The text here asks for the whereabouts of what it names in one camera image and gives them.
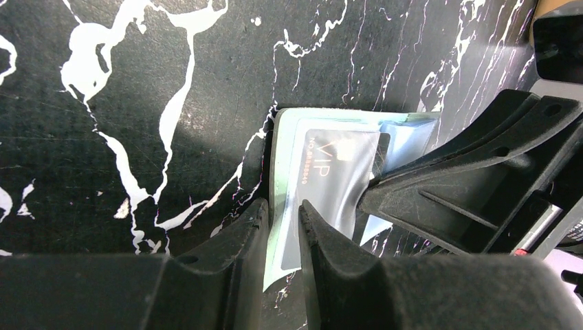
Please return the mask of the black VIP credit card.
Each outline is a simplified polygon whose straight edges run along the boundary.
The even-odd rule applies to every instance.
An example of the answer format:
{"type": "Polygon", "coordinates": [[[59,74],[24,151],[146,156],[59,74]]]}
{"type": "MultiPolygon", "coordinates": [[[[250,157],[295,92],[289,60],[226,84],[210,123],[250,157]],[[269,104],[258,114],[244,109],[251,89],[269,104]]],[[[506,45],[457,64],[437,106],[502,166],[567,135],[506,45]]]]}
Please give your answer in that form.
{"type": "Polygon", "coordinates": [[[384,167],[391,136],[379,131],[310,129],[300,168],[288,185],[284,218],[289,229],[281,268],[300,268],[298,208],[308,200],[322,218],[347,238],[355,232],[356,203],[384,167]]]}

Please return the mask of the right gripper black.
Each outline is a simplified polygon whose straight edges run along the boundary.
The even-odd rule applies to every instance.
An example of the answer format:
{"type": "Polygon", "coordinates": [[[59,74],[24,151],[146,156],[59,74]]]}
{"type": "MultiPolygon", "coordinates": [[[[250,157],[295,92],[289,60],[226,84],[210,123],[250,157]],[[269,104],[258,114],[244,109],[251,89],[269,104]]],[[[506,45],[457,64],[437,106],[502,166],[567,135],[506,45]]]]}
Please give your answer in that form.
{"type": "Polygon", "coordinates": [[[454,138],[382,177],[362,212],[455,254],[544,260],[582,220],[582,103],[504,89],[454,138]]]}

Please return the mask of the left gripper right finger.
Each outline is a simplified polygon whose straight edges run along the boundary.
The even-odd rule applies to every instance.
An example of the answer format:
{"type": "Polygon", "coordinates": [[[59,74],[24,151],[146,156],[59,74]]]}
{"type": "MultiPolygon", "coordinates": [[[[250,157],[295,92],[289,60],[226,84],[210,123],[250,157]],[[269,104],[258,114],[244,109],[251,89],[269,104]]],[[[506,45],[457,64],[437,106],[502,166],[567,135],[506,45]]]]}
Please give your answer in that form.
{"type": "Polygon", "coordinates": [[[303,201],[310,329],[581,329],[582,313],[541,260],[499,254],[378,258],[303,201]]]}

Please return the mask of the green card holder wallet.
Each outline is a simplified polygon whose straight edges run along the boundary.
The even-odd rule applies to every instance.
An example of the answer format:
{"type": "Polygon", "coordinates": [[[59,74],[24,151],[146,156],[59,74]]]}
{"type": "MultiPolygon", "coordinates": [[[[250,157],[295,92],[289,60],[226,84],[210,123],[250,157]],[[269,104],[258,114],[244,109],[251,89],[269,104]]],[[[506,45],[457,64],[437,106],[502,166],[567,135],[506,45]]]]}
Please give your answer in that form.
{"type": "Polygon", "coordinates": [[[358,211],[358,201],[374,179],[425,153],[439,117],[437,112],[281,109],[269,161],[272,229],[264,287],[301,268],[298,208],[305,200],[359,245],[390,229],[390,221],[358,211]]]}

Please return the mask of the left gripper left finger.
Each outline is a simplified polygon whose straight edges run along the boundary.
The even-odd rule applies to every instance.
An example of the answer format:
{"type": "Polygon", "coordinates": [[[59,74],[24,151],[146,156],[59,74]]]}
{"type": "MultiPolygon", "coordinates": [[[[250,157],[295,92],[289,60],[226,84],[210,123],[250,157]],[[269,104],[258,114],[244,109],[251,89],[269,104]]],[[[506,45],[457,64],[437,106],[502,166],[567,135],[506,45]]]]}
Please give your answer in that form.
{"type": "Polygon", "coordinates": [[[195,249],[1,259],[2,329],[257,329],[269,234],[257,199],[195,249]]]}

